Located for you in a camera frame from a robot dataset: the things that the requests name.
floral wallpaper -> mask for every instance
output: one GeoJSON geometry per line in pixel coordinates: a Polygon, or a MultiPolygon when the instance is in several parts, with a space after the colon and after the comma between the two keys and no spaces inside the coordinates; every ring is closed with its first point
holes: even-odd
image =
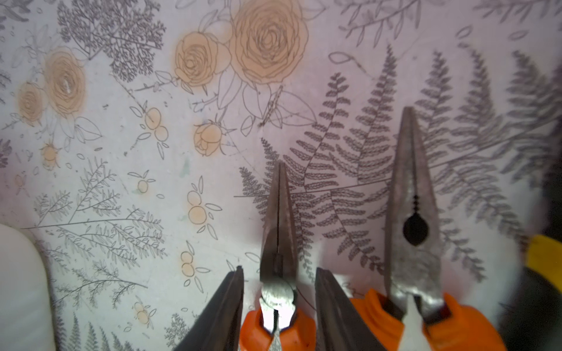
{"type": "MultiPolygon", "coordinates": [[[[288,165],[300,261],[384,291],[414,106],[444,291],[501,330],[560,148],[558,0],[0,0],[0,221],[49,276],[59,350],[175,347],[242,265],[288,165]]],[[[416,313],[401,350],[429,350],[416,313]]]]}

black object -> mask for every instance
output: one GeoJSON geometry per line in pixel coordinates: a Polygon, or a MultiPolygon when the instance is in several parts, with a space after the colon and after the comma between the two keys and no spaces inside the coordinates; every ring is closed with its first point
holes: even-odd
{"type": "Polygon", "coordinates": [[[229,272],[174,351],[237,351],[242,319],[244,272],[229,272]]]}
{"type": "Polygon", "coordinates": [[[316,269],[317,351],[387,351],[328,270],[316,269]]]}
{"type": "MultiPolygon", "coordinates": [[[[543,234],[562,242],[562,154],[545,176],[543,197],[549,206],[543,234]]],[[[514,311],[500,330],[508,351],[562,350],[562,294],[528,268],[518,288],[514,311]]]]}

white object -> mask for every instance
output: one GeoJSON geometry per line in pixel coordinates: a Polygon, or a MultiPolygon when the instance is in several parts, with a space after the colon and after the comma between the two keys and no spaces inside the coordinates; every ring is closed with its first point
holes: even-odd
{"type": "Polygon", "coordinates": [[[47,274],[19,231],[0,224],[0,350],[55,351],[47,274]]]}

metal jaw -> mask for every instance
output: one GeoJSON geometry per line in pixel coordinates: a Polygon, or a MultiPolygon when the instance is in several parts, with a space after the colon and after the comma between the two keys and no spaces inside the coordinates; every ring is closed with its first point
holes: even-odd
{"type": "Polygon", "coordinates": [[[195,324],[174,351],[237,351],[243,296],[244,272],[238,266],[236,271],[229,272],[224,277],[195,324]]]}
{"type": "Polygon", "coordinates": [[[422,134],[412,107],[404,108],[402,113],[385,235],[384,284],[392,302],[385,309],[401,320],[407,296],[413,295],[424,321],[438,321],[439,310],[445,306],[439,217],[422,134]]]}
{"type": "Polygon", "coordinates": [[[285,163],[273,170],[262,242],[260,307],[270,333],[291,325],[296,306],[297,251],[285,163]]]}
{"type": "Polygon", "coordinates": [[[318,351],[386,351],[330,271],[316,269],[315,290],[318,351]]]}

orange plier handle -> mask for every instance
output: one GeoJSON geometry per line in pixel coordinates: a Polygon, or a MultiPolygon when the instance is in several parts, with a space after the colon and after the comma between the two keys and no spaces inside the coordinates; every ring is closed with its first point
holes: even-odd
{"type": "MultiPolygon", "coordinates": [[[[316,323],[297,308],[293,325],[281,333],[279,339],[283,351],[314,351],[316,348],[316,323]]],[[[240,329],[241,351],[268,351],[273,336],[262,327],[261,308],[246,315],[240,329]]]]}
{"type": "MultiPolygon", "coordinates": [[[[379,342],[388,351],[398,350],[404,324],[383,309],[387,298],[370,289],[364,299],[350,300],[379,342]]],[[[496,329],[477,309],[460,305],[449,294],[444,294],[444,300],[450,315],[438,323],[423,325],[433,351],[506,351],[496,329]]]]}

